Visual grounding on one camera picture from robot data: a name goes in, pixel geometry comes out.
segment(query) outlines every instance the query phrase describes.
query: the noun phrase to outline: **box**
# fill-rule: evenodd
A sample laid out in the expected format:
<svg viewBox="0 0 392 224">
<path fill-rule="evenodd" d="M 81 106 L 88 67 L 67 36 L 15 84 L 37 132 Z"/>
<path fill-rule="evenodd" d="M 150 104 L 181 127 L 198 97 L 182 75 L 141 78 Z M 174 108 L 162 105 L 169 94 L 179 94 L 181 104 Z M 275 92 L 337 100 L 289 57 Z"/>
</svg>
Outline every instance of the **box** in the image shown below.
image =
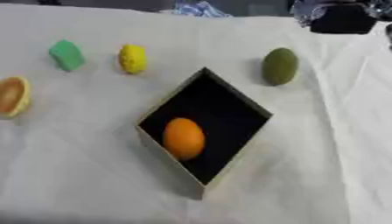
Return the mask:
<svg viewBox="0 0 392 224">
<path fill-rule="evenodd" d="M 157 153 L 200 199 L 216 186 L 271 116 L 268 110 L 203 68 L 145 115 L 136 129 L 143 144 Z M 185 162 L 172 157 L 162 145 L 165 126 L 176 117 L 196 122 L 206 136 L 202 153 Z"/>
</svg>

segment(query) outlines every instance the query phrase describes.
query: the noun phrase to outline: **wrinkled fabric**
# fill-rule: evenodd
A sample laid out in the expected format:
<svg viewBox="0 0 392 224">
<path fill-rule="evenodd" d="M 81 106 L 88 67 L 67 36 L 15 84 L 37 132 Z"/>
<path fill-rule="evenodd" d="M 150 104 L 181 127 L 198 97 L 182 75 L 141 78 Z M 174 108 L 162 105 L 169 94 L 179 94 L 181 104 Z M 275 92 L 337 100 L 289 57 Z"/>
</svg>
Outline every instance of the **wrinkled fabric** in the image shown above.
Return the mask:
<svg viewBox="0 0 392 224">
<path fill-rule="evenodd" d="M 392 219 L 392 56 L 383 24 L 366 36 L 333 36 L 309 33 L 285 17 L 208 19 L 3 4 L 0 28 L 0 77 L 23 75 L 32 87 L 31 108 L 0 123 L 0 139 L 8 141 L 0 143 L 0 219 Z M 59 39 L 80 46 L 87 63 L 72 73 L 58 69 L 47 49 Z M 116 64 L 126 43 L 145 48 L 148 66 L 138 76 Z M 261 62 L 278 47 L 293 50 L 300 67 L 292 82 L 268 87 Z M 274 116 L 221 182 L 195 201 L 141 145 L 134 125 L 201 67 Z"/>
</svg>

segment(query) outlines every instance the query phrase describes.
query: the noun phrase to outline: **white tablecloth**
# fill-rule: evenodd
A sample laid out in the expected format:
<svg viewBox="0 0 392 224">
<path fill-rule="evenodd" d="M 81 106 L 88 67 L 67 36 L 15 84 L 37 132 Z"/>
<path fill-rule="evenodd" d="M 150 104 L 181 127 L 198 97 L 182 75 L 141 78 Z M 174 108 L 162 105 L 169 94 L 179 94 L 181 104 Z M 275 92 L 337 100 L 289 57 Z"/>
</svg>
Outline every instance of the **white tablecloth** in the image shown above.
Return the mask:
<svg viewBox="0 0 392 224">
<path fill-rule="evenodd" d="M 83 223 L 390 223 L 388 41 L 316 35 L 292 18 L 208 19 L 133 10 L 0 5 L 0 77 L 32 83 L 31 109 L 0 122 L 0 210 L 8 219 Z M 80 46 L 59 70 L 48 48 Z M 144 46 L 138 76 L 116 65 Z M 267 87 L 263 57 L 285 46 L 297 78 Z M 202 201 L 138 141 L 137 119 L 209 67 L 274 113 L 246 155 Z"/>
</svg>

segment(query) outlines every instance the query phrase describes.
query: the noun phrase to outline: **sponge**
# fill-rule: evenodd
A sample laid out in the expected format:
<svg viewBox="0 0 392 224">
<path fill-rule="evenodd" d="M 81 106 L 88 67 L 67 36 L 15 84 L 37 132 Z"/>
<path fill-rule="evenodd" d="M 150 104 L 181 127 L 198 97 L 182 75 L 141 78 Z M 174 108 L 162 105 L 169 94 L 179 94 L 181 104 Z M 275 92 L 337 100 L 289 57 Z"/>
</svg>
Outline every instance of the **sponge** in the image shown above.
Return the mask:
<svg viewBox="0 0 392 224">
<path fill-rule="evenodd" d="M 57 61 L 59 67 L 72 72 L 81 66 L 85 59 L 79 48 L 74 43 L 61 40 L 49 49 L 49 54 Z"/>
<path fill-rule="evenodd" d="M 262 76 L 271 86 L 291 81 L 298 70 L 298 57 L 290 49 L 277 48 L 262 63 Z"/>
</svg>

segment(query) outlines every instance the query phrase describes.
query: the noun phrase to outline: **orange fruit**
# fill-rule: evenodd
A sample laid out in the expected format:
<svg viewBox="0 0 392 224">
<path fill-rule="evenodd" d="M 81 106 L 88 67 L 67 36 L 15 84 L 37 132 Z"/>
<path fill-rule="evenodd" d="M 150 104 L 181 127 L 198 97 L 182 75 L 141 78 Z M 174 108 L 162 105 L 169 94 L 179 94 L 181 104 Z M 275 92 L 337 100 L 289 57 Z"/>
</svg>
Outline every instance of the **orange fruit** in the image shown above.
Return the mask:
<svg viewBox="0 0 392 224">
<path fill-rule="evenodd" d="M 164 129 L 164 147 L 177 159 L 197 157 L 203 150 L 206 138 L 197 123 L 186 118 L 171 120 Z"/>
<path fill-rule="evenodd" d="M 0 114 L 11 113 L 19 104 L 25 91 L 24 83 L 11 77 L 0 82 Z"/>
</svg>

